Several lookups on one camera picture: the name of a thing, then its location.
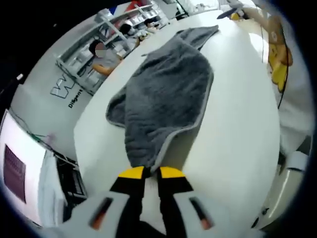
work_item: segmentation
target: computer screen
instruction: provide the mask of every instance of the computer screen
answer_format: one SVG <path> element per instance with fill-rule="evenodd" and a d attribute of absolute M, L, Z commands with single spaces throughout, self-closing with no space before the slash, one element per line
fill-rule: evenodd
<path fill-rule="evenodd" d="M 7 110 L 0 125 L 0 182 L 12 206 L 39 225 L 38 190 L 45 153 Z"/>

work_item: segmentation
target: white wall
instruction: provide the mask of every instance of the white wall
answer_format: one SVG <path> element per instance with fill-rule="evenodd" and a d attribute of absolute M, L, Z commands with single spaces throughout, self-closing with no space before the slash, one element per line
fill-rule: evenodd
<path fill-rule="evenodd" d="M 159 8 L 164 12 L 168 19 L 173 19 L 177 13 L 177 4 L 166 4 L 163 0 L 155 0 Z"/>
<path fill-rule="evenodd" d="M 190 0 L 190 2 L 194 6 L 196 6 L 197 4 L 201 4 L 201 3 L 203 3 L 204 5 L 212 6 L 212 5 L 215 5 L 215 3 L 218 2 L 218 0 Z"/>
<path fill-rule="evenodd" d="M 73 129 L 92 96 L 83 91 L 73 107 L 68 106 L 81 88 L 55 65 L 54 54 L 60 55 L 94 25 L 92 16 L 56 41 L 37 62 L 24 85 L 18 88 L 11 103 L 32 133 L 50 135 L 53 138 L 48 142 L 51 147 L 74 160 Z"/>
<path fill-rule="evenodd" d="M 187 12 L 192 12 L 194 10 L 194 4 L 192 3 L 192 0 L 178 0 L 178 2 Z"/>

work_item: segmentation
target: shelf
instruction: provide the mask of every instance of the shelf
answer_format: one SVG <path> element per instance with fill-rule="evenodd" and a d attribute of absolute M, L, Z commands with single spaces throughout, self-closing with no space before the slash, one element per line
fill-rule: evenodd
<path fill-rule="evenodd" d="M 205 7 L 204 9 L 195 9 L 195 11 L 189 13 L 191 16 L 192 15 L 197 15 L 200 13 L 204 13 L 204 12 L 208 12 L 208 11 L 215 11 L 218 10 L 217 6 L 213 6 L 213 7 Z"/>
<path fill-rule="evenodd" d="M 157 16 L 158 16 L 158 15 L 151 16 L 149 19 L 152 19 L 152 18 L 157 17 Z M 145 22 L 145 20 L 144 20 L 144 21 L 140 21 L 139 23 L 134 24 L 133 27 L 135 27 L 135 26 L 137 26 L 137 25 L 140 25 L 140 24 L 143 23 L 143 22 Z"/>
<path fill-rule="evenodd" d="M 92 55 L 91 57 L 88 57 L 88 59 L 86 59 L 84 62 L 82 62 L 81 66 L 78 68 L 78 70 L 76 70 L 77 74 L 79 73 L 79 71 L 82 70 L 82 68 L 93 58 L 94 56 Z"/>
<path fill-rule="evenodd" d="M 113 41 L 115 38 L 119 37 L 117 33 L 113 34 L 108 40 L 105 42 L 105 46 L 109 44 L 111 41 Z"/>
<path fill-rule="evenodd" d="M 59 58 L 63 61 L 69 61 L 69 57 L 74 55 L 78 48 L 80 48 L 85 42 L 89 41 L 94 35 L 97 34 L 99 28 L 103 25 L 106 25 L 106 22 L 101 22 L 94 25 L 92 28 L 87 30 L 83 35 L 81 35 L 77 40 L 75 40 L 70 47 L 68 47 L 62 54 L 59 55 Z"/>
<path fill-rule="evenodd" d="M 147 10 L 147 9 L 150 9 L 152 6 L 153 6 L 152 4 L 146 5 L 146 6 L 140 7 L 140 9 L 142 9 L 142 10 Z M 137 8 L 132 9 L 132 10 L 130 10 L 130 11 L 126 11 L 126 12 L 124 12 L 123 14 L 121 14 L 121 15 L 119 15 L 119 16 L 115 16 L 114 18 L 112 18 L 112 19 L 110 20 L 110 22 L 114 22 L 114 21 L 118 21 L 118 20 L 124 19 L 125 17 L 129 16 L 130 14 L 136 13 L 136 12 L 139 12 L 139 10 L 138 10 Z"/>
<path fill-rule="evenodd" d="M 67 193 L 68 193 L 68 195 L 73 196 L 73 197 L 87 199 L 87 196 L 85 196 L 85 195 L 81 195 L 81 194 L 73 193 L 73 192 L 69 192 L 69 191 Z"/>

